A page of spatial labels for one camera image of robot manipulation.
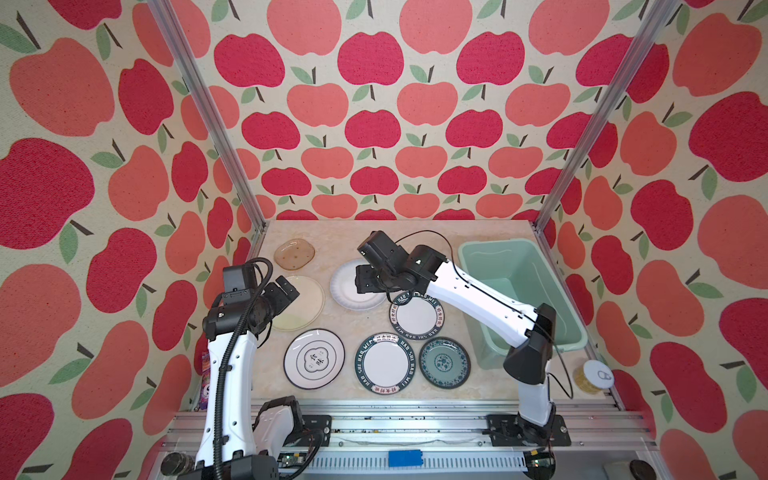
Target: plate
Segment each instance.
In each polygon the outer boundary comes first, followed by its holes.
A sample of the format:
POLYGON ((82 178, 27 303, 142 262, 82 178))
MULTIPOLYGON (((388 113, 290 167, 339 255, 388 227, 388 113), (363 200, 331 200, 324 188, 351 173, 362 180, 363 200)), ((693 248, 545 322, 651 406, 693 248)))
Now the plate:
POLYGON ((469 354, 459 342, 439 336, 422 347, 419 368, 434 386, 455 389, 467 381, 471 365, 469 354))
POLYGON ((355 286, 355 267, 368 265, 365 259, 352 260, 340 266, 331 277, 331 296, 341 306, 349 310, 363 311, 376 308, 384 301, 384 293, 357 293, 355 286))
POLYGON ((296 287, 299 298, 272 320, 272 327, 281 332, 302 329, 314 321, 323 311, 326 294, 316 280, 308 276, 292 275, 286 278, 296 287))
POLYGON ((394 333, 371 335, 355 355, 355 374, 362 386, 380 395, 404 389, 416 372, 416 355, 406 339, 394 333))
POLYGON ((389 321, 397 333, 409 340, 426 340, 437 335, 445 322, 442 305, 429 295, 413 293, 411 301, 402 306, 409 292, 399 294, 389 308, 389 321))
POLYGON ((330 330, 307 330, 293 339, 283 359, 288 381, 305 390, 326 386, 344 364, 344 344, 330 330))

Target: table surface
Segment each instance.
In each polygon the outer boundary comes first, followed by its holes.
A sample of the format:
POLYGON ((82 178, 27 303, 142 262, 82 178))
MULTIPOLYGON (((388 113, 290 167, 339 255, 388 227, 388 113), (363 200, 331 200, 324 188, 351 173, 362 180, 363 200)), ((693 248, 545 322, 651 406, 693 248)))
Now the table surface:
MULTIPOLYGON (((298 399, 494 399, 516 400, 517 382, 503 369, 483 370, 475 361, 475 351, 469 339, 464 313, 442 302, 445 309, 445 324, 438 336, 447 336, 461 343, 467 350, 472 363, 471 373, 464 385, 456 389, 440 389, 424 378, 419 367, 412 382, 402 391, 389 396, 381 396, 363 387, 355 374, 354 356, 360 344, 375 333, 394 333, 389 322, 389 302, 386 300, 376 308, 364 312, 355 312, 340 306, 330 295, 330 279, 336 268, 342 264, 360 258, 356 248, 374 230, 385 231, 396 240, 417 230, 432 229, 445 235, 453 246, 458 263, 458 247, 473 240, 503 240, 508 238, 528 238, 535 241, 530 223, 525 220, 322 220, 273 221, 267 228, 266 237, 260 248, 259 256, 270 260, 274 252, 284 242, 293 238, 303 238, 315 247, 315 257, 298 270, 287 271, 275 264, 273 279, 279 275, 304 275, 313 278, 323 287, 325 305, 320 315, 307 327, 294 332, 272 330, 269 341, 258 349, 253 369, 254 399, 273 399, 294 395, 298 399), (295 387, 288 381, 283 370, 283 357, 288 345, 300 333, 308 329, 323 328, 334 332, 343 342, 346 358, 339 375, 328 385, 314 390, 295 387)), ((448 245, 433 233, 420 233, 401 242, 410 251, 423 243, 443 252, 449 257, 448 245)), ((424 341, 408 341, 416 355, 424 341)), ((587 359, 585 350, 563 353, 568 371, 573 371, 587 359)), ((567 386, 567 381, 560 361, 553 358, 551 371, 567 386)), ((553 399, 566 399, 566 395, 552 383, 553 399)), ((589 395, 574 385, 574 397, 579 399, 602 399, 603 394, 589 395)))

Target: patterned wall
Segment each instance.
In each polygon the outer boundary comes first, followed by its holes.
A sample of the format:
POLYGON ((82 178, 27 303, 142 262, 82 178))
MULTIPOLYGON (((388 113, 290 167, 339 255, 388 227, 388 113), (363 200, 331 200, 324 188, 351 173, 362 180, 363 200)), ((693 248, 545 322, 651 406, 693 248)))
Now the patterned wall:
POLYGON ((0 24, 0 479, 142 480, 250 222, 146 3, 10 0, 0 24))
POLYGON ((669 69, 633 81, 661 89, 629 87, 616 154, 554 216, 592 341, 676 480, 768 478, 766 13, 681 4, 649 55, 669 69))
POLYGON ((533 219, 641 22, 623 0, 194 1, 277 219, 533 219))

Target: blue block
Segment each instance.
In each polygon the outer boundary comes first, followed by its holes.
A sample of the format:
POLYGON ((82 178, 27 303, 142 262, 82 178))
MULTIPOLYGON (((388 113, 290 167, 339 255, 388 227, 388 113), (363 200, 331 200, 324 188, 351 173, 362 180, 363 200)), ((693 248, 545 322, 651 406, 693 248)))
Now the blue block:
POLYGON ((392 450, 389 453, 390 467, 418 467, 424 465, 421 450, 392 450))

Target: plate with black rim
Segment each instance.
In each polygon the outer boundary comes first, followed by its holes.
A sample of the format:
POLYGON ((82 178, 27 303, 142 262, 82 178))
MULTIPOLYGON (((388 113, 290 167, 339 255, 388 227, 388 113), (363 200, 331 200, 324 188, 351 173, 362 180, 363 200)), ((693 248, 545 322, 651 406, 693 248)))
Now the plate with black rim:
POLYGON ((311 329, 288 345, 283 371, 295 386, 314 390, 328 385, 339 375, 344 356, 344 344, 334 332, 311 329))
POLYGON ((394 333, 371 335, 357 349, 355 374, 362 386, 380 395, 404 389, 416 372, 416 354, 394 333))
POLYGON ((422 347, 419 352, 419 368, 434 386, 455 389, 467 381, 472 364, 469 354, 459 342, 439 336, 422 347))
POLYGON ((389 322, 399 335, 408 340, 431 339, 445 323, 442 304, 429 295, 413 292, 409 302, 399 305, 406 301, 409 295, 410 292, 401 293, 392 301, 389 322))

